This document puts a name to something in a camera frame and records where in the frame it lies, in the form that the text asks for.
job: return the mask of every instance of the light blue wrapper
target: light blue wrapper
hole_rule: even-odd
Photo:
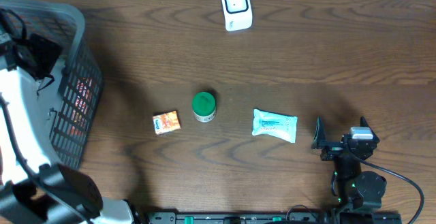
[[[272,135],[287,142],[295,143],[297,117],[274,114],[258,109],[253,112],[253,135]]]

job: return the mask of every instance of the plastic bin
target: plastic bin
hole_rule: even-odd
[[[54,150],[64,164],[78,169],[103,90],[102,73],[84,40],[84,17],[73,6],[43,1],[0,0],[0,7],[17,13],[28,35],[37,33],[63,47],[51,73],[55,82],[37,102],[47,114]],[[18,20],[11,20],[20,31]]]

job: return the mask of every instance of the green lid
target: green lid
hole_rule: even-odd
[[[207,92],[198,93],[192,100],[192,110],[198,116],[209,116],[215,111],[215,98]]]

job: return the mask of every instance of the wood grain surface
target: wood grain surface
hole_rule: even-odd
[[[84,14],[104,73],[81,167],[102,195],[145,210],[328,208],[316,118],[339,140],[364,115],[381,139],[369,161],[415,180],[417,223],[435,222],[436,0],[251,0],[253,26],[234,33],[220,0],[45,1]],[[191,99],[205,90],[217,117],[202,124]],[[298,116],[296,143],[253,137],[254,108]],[[182,129],[156,136],[152,115],[171,110]],[[408,222],[418,192],[383,175],[382,210]]]

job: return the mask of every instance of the orange box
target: orange box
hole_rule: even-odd
[[[177,118],[177,112],[167,112],[153,117],[156,135],[175,131],[180,129],[180,123]]]

